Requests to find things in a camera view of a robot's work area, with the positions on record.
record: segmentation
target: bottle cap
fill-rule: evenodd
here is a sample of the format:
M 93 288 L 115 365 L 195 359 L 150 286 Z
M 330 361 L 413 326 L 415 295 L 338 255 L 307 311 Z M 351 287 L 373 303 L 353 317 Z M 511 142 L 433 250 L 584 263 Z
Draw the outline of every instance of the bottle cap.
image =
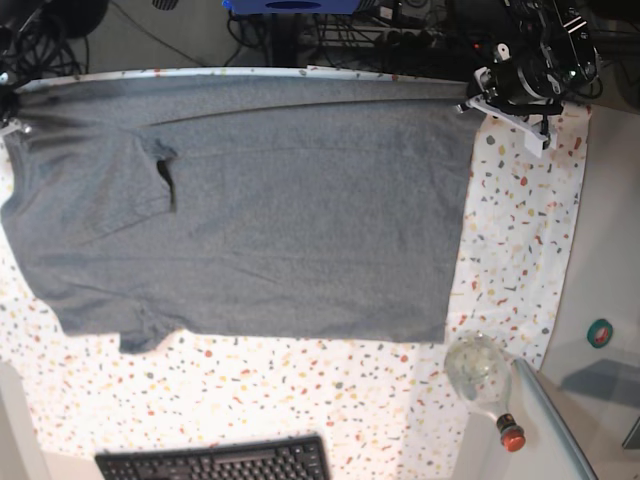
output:
M 517 452 L 527 443 L 524 433 L 520 429 L 509 430 L 502 435 L 502 445 L 508 452 Z

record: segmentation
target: plastic bottle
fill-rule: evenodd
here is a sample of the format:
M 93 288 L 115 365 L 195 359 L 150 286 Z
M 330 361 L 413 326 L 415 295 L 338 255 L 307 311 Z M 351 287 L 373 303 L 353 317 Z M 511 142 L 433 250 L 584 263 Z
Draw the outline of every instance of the plastic bottle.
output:
M 486 335 L 463 334 L 449 347 L 444 369 L 469 409 L 496 423 L 506 450 L 520 450 L 526 440 L 524 430 L 509 413 L 511 370 L 503 351 Z

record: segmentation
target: wire bundle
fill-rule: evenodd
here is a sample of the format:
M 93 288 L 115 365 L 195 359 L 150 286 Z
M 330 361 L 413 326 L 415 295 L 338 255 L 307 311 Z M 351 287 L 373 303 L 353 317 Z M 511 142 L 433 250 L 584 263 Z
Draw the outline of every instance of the wire bundle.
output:
M 69 46 L 62 21 L 54 16 L 41 16 L 16 35 L 2 61 L 18 79 L 79 75 L 89 68 L 88 42 L 85 46 L 87 60 L 82 65 Z
M 434 10 L 427 12 L 423 24 L 426 25 L 428 19 L 434 14 Z M 429 73 L 431 66 L 425 62 L 420 52 L 432 44 L 431 34 L 423 36 L 423 34 L 414 35 L 405 32 L 402 27 L 375 17 L 369 12 L 359 13 L 356 16 L 316 14 L 313 22 L 318 47 L 311 55 L 312 61 L 323 57 L 334 68 L 349 67 L 378 73 L 406 75 Z M 327 27 L 330 22 L 332 31 L 337 34 L 338 42 L 344 47 L 339 60 L 332 58 L 327 48 Z M 393 30 L 384 36 L 367 31 L 366 24 L 389 27 Z M 430 28 L 440 26 L 441 21 L 438 19 Z

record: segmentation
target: terrazzo tabletop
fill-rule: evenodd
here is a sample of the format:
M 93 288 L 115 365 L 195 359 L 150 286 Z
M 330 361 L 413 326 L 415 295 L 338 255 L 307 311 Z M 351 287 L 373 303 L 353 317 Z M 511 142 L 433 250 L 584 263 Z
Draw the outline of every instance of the terrazzo tabletop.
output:
M 482 330 L 539 368 L 565 277 L 587 152 L 588 108 L 555 118 L 541 159 L 488 117 L 477 134 L 447 341 Z M 0 145 L 0 203 L 13 175 Z M 0 231 L 0 361 L 23 378 L 47 451 L 213 446 L 319 433 L 334 479 L 451 475 L 467 411 L 445 345 L 220 337 L 178 331 L 121 355 L 117 335 L 66 337 Z

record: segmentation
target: black keyboard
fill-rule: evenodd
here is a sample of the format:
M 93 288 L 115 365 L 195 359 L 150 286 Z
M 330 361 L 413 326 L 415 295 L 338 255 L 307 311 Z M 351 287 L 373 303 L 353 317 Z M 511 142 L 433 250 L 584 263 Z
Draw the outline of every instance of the black keyboard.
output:
M 202 450 L 96 455 L 106 480 L 329 480 L 320 437 Z

